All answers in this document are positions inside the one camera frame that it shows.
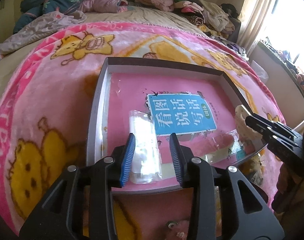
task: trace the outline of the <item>pink blanket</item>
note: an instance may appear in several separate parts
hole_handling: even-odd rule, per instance
[[[174,10],[173,0],[135,0],[145,5],[152,5],[164,12],[172,12]]]
[[[284,122],[254,71],[217,41],[133,23],[61,30],[31,51],[0,100],[0,214],[15,232],[62,169],[84,162],[93,94],[107,56],[153,57],[223,70],[254,112]],[[271,152],[265,155],[263,189],[271,201],[281,163]]]
[[[79,10],[98,13],[119,13],[128,11],[127,6],[119,6],[121,0],[83,0]]]

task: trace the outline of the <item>curtain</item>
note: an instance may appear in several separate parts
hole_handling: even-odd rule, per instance
[[[276,0],[244,0],[239,16],[241,28],[237,43],[250,55],[257,45]]]

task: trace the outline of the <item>white plastic bag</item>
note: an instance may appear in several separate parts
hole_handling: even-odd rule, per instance
[[[254,72],[258,75],[263,84],[268,82],[269,76],[268,73],[254,60],[251,62],[250,67],[254,70]]]
[[[135,135],[135,152],[130,181],[144,184],[162,179],[161,155],[157,144],[154,124],[147,114],[130,111],[130,133]]]

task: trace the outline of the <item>fleece blanket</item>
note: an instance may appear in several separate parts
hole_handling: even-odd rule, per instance
[[[72,15],[64,15],[57,11],[44,14],[0,43],[0,61],[6,55],[28,44],[48,37],[62,28],[82,23],[86,19],[86,15],[81,11],[75,11]]]
[[[0,100],[0,214],[18,232],[71,163],[84,163],[93,95],[105,58],[152,57],[223,70],[252,110],[284,118],[255,72],[234,51],[198,34],[134,23],[70,26],[20,64]],[[279,163],[266,151],[263,189],[276,192]]]

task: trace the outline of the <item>clear plastic bag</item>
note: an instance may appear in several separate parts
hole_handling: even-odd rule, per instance
[[[220,141],[223,137],[229,136],[231,138],[231,143],[228,147],[221,149],[220,148]],[[222,134],[220,136],[212,138],[213,141],[217,144],[218,150],[214,153],[209,153],[206,155],[206,161],[209,164],[214,164],[225,159],[229,159],[233,155],[242,155],[238,156],[238,159],[242,159],[245,156],[244,145],[243,142],[239,140],[239,134],[237,130],[230,131],[226,134]]]
[[[162,179],[161,155],[154,124],[149,116],[139,111],[130,111],[130,133],[135,135],[135,153],[130,172],[130,181],[144,184]]]
[[[263,84],[268,82],[269,76],[268,73],[254,60],[251,62],[250,67],[254,70],[254,72],[258,75]]]

